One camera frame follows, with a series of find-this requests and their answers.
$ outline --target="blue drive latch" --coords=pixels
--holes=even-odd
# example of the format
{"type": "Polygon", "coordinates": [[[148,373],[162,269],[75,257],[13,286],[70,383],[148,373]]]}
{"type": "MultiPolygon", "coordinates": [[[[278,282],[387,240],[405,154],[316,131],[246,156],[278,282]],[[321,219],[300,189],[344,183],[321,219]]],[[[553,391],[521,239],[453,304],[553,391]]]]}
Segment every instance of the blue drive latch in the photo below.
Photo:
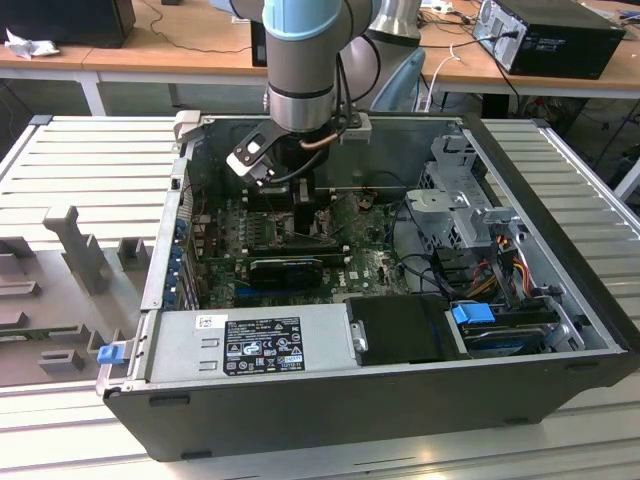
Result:
{"type": "Polygon", "coordinates": [[[461,303],[451,310],[456,324],[494,323],[496,317],[488,303],[461,303]]]}
{"type": "Polygon", "coordinates": [[[125,362],[124,345],[104,345],[98,351],[99,365],[117,365],[125,362]]]}

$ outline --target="warning label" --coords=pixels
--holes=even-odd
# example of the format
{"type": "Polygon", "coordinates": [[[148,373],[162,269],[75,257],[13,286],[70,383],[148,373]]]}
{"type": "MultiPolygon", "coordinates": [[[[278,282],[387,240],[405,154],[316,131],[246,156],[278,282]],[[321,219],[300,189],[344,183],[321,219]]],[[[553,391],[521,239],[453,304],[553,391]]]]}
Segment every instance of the warning label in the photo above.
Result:
{"type": "Polygon", "coordinates": [[[226,322],[224,352],[229,376],[304,370],[300,318],[226,322]]]}

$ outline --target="table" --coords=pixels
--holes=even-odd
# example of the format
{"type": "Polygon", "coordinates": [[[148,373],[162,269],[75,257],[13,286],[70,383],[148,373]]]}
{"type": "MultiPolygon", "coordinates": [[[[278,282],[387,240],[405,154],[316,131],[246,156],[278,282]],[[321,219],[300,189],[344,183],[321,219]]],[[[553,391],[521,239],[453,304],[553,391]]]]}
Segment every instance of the table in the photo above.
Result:
{"type": "MultiPolygon", "coordinates": [[[[454,1],[456,9],[465,14],[475,14],[477,3],[469,0],[454,1]]],[[[601,10],[630,10],[633,7],[617,2],[587,1],[589,6],[601,10]]],[[[428,25],[422,30],[423,45],[450,45],[471,40],[460,35],[460,28],[450,25],[428,25]]],[[[461,47],[455,53],[462,61],[450,61],[440,70],[436,90],[465,93],[509,94],[511,89],[500,75],[489,54],[478,44],[461,47]]],[[[438,64],[449,56],[449,50],[427,49],[423,73],[431,78],[438,64]]],[[[609,61],[598,80],[574,78],[550,78],[509,76],[509,80],[521,95],[545,95],[555,97],[586,98],[640,98],[640,40],[624,40],[609,61]]]]}
{"type": "MultiPolygon", "coordinates": [[[[210,85],[265,85],[267,71],[251,63],[248,24],[234,24],[227,13],[206,0],[185,0],[164,6],[160,0],[133,0],[136,24],[123,48],[62,46],[57,57],[24,60],[0,50],[0,78],[76,81],[82,86],[92,115],[106,115],[98,84],[142,82],[210,85]],[[202,53],[176,48],[151,31],[155,24],[178,45],[200,49],[246,50],[240,53],[202,53]]],[[[170,88],[170,95],[175,89],[170,88]]]]}
{"type": "MultiPolygon", "coordinates": [[[[163,6],[160,0],[133,0],[136,25],[122,49],[65,47],[59,57],[32,61],[0,52],[0,77],[38,80],[69,80],[82,85],[93,115],[106,110],[98,84],[101,82],[142,82],[167,84],[264,85],[266,69],[251,64],[249,49],[240,53],[202,53],[176,48],[151,31],[159,18],[149,5],[161,12],[155,23],[174,43],[186,47],[240,50],[250,46],[250,27],[232,24],[229,16],[209,6],[206,0],[184,0],[180,6],[163,6]]],[[[623,4],[589,1],[603,10],[625,8],[623,4]]],[[[476,2],[454,0],[464,13],[475,13],[476,2]]],[[[423,29],[422,43],[450,45],[468,41],[470,36],[456,26],[429,25],[423,29]]],[[[448,62],[438,75],[436,90],[483,94],[509,94],[489,55],[479,45],[457,50],[461,62],[448,62]]],[[[431,79],[447,49],[427,50],[423,73],[431,79]]],[[[640,40],[623,41],[599,80],[544,77],[511,77],[522,95],[549,95],[583,98],[640,98],[640,40]]]]}

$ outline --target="green circuit board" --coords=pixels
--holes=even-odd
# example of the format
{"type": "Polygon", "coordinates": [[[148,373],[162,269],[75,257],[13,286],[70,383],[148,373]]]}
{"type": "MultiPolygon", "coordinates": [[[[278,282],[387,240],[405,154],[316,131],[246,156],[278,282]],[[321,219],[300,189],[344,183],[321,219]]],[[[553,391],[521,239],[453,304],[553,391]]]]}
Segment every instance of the green circuit board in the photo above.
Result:
{"type": "Polygon", "coordinates": [[[215,242],[216,248],[201,256],[207,283],[202,303],[207,308],[308,305],[407,293],[389,251],[392,207],[375,203],[371,195],[343,193],[318,210],[309,235],[301,235],[293,231],[290,212],[251,211],[242,202],[228,202],[209,226],[208,243],[215,242]],[[322,284],[258,291],[248,272],[252,262],[265,258],[322,260],[322,284]]]}

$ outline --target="light blue robot joint cap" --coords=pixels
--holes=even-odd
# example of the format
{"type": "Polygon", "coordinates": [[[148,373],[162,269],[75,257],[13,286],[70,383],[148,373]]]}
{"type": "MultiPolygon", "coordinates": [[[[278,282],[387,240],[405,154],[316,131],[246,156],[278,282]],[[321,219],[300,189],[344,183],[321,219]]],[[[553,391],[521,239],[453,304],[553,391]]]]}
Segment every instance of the light blue robot joint cap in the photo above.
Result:
{"type": "Polygon", "coordinates": [[[231,0],[209,0],[209,5],[223,12],[233,13],[234,15],[236,13],[233,5],[231,5],[231,0]]]}
{"type": "Polygon", "coordinates": [[[341,8],[341,0],[265,0],[262,21],[274,37],[297,42],[331,27],[341,8]]]}

